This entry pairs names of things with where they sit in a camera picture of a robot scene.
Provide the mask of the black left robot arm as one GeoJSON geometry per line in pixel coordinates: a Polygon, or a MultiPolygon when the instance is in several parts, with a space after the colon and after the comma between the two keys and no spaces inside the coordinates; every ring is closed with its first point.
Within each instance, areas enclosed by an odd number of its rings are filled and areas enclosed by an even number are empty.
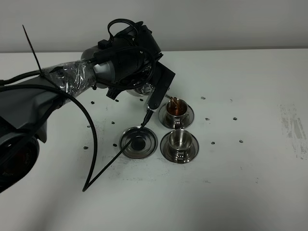
{"type": "Polygon", "coordinates": [[[0,82],[0,189],[4,191],[33,168],[39,142],[47,139],[47,120],[73,102],[94,123],[77,100],[88,89],[106,88],[115,100],[123,91],[151,85],[143,124],[160,105],[170,82],[163,76],[162,52],[143,22],[116,19],[127,27],[86,49],[77,61],[38,68],[0,82]]]}

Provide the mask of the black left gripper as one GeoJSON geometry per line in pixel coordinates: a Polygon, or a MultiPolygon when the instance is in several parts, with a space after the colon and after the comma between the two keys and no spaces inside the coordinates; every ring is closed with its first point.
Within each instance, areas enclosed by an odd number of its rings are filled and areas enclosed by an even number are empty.
{"type": "Polygon", "coordinates": [[[117,86],[122,86],[125,89],[118,89],[115,87],[108,87],[108,91],[106,96],[110,99],[116,99],[116,97],[123,91],[127,91],[127,90],[132,90],[132,89],[136,89],[137,85],[141,84],[142,82],[144,82],[147,77],[149,76],[151,72],[151,68],[148,67],[138,73],[135,73],[131,76],[128,76],[127,78],[124,78],[122,80],[120,80],[119,82],[116,83],[117,86]]]}

